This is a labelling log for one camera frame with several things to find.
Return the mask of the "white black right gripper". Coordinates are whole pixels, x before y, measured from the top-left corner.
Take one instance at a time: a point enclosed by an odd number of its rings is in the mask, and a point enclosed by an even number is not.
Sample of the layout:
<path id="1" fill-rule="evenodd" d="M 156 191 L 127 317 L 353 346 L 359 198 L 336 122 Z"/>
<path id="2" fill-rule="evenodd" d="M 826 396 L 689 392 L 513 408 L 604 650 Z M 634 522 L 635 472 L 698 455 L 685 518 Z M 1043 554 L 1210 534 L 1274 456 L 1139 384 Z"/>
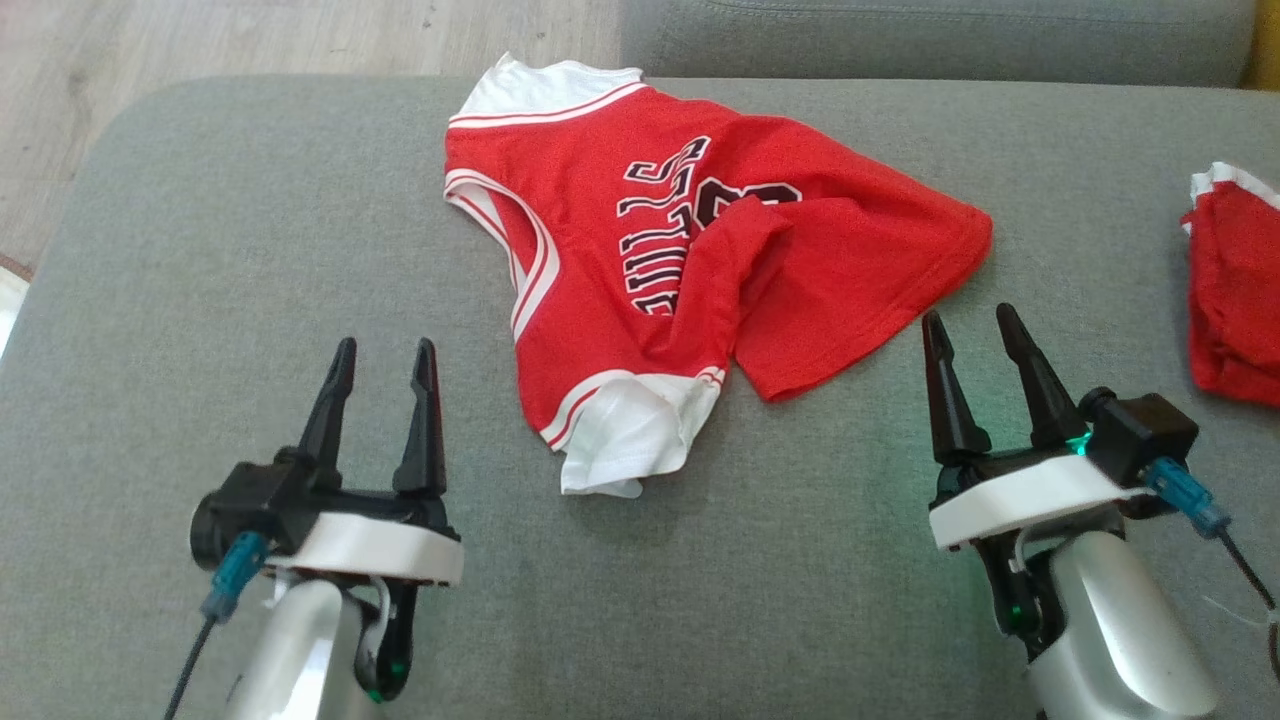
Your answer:
<path id="1" fill-rule="evenodd" d="M 1085 419 L 1018 310 L 1000 304 L 996 316 L 1006 355 L 1016 365 L 1030 418 L 1030 446 L 1070 448 L 1089 434 Z M 938 550 L 1036 527 L 1151 495 L 1125 487 L 1089 457 L 1066 451 L 988 455 L 991 439 L 972 414 L 954 368 L 954 347 L 936 310 L 922 318 L 925 387 L 934 460 L 942 465 L 929 506 Z"/>

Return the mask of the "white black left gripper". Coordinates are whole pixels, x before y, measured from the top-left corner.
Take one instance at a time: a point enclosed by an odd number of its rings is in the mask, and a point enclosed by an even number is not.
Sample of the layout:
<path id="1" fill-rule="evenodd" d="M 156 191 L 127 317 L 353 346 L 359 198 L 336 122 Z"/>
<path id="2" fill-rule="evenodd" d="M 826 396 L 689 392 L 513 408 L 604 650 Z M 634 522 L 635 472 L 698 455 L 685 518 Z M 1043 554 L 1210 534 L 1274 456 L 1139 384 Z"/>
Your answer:
<path id="1" fill-rule="evenodd" d="M 271 487 L 273 571 L 379 577 L 412 585 L 457 585 L 465 548 L 448 521 L 442 397 L 435 345 L 419 341 L 413 411 L 390 489 L 347 489 L 337 469 L 357 341 L 339 341 L 297 450 L 265 466 Z"/>

